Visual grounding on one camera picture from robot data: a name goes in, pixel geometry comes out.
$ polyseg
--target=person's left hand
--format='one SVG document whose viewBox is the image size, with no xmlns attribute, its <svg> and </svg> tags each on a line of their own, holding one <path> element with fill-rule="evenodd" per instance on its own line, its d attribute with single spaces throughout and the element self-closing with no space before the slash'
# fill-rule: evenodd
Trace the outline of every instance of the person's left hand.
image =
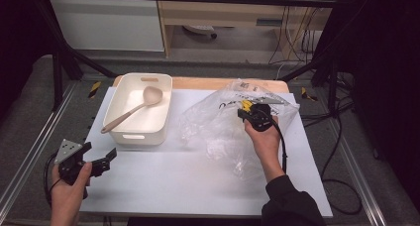
<svg viewBox="0 0 420 226">
<path fill-rule="evenodd" d="M 74 185 L 69 185 L 59 180 L 58 165 L 53 167 L 52 183 L 59 182 L 52 188 L 52 226 L 77 225 L 84 187 L 89 182 L 91 172 L 92 163 L 84 164 Z"/>
</svg>

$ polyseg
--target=white cabinet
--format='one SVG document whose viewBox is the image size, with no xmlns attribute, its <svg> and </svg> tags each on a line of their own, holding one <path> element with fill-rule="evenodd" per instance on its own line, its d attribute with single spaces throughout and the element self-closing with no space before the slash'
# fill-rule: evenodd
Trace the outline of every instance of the white cabinet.
<svg viewBox="0 0 420 226">
<path fill-rule="evenodd" d="M 63 35 L 75 49 L 164 51 L 156 1 L 51 1 Z"/>
</svg>

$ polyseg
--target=white container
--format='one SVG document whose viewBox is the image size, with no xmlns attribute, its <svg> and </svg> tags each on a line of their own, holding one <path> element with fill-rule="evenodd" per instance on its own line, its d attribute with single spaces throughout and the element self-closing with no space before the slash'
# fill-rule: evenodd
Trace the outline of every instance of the white container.
<svg viewBox="0 0 420 226">
<path fill-rule="evenodd" d="M 172 94 L 172 77 L 167 74 L 125 74 L 111 99 L 103 126 L 144 103 L 143 91 L 147 86 L 161 89 L 162 101 L 139 109 L 111 130 L 109 133 L 117 144 L 159 145 L 165 140 L 166 121 Z"/>
</svg>

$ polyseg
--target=ladle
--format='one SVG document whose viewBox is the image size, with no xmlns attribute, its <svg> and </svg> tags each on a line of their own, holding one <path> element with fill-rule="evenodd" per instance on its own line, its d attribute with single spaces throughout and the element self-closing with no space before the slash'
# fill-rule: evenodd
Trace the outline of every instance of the ladle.
<svg viewBox="0 0 420 226">
<path fill-rule="evenodd" d="M 138 111 L 139 109 L 149 106 L 158 104 L 163 97 L 163 92 L 152 86 L 147 86 L 145 90 L 143 91 L 143 99 L 145 102 L 141 105 L 138 105 L 137 107 L 133 108 L 129 112 L 123 114 L 122 116 L 116 118 L 115 120 L 111 121 L 109 124 L 107 124 L 105 127 L 102 128 L 101 133 L 105 134 L 109 131 L 113 130 L 115 127 L 117 127 L 119 124 L 121 124 L 124 120 L 126 120 L 128 117 L 130 117 L 134 112 Z"/>
</svg>

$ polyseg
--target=person's arm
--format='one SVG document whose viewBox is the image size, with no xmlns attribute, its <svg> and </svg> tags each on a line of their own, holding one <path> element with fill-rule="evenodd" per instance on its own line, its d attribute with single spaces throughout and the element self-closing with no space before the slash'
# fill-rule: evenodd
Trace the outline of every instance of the person's arm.
<svg viewBox="0 0 420 226">
<path fill-rule="evenodd" d="M 88 184 L 92 163 L 84 164 L 74 185 L 59 178 L 58 166 L 52 169 L 52 226 L 77 225 L 78 212 L 83 200 L 84 187 Z"/>
<path fill-rule="evenodd" d="M 315 200 L 307 192 L 299 192 L 281 168 L 278 159 L 280 136 L 274 127 L 256 131 L 245 120 L 260 158 L 267 185 L 269 202 L 262 208 L 262 225 L 325 225 Z"/>
</svg>

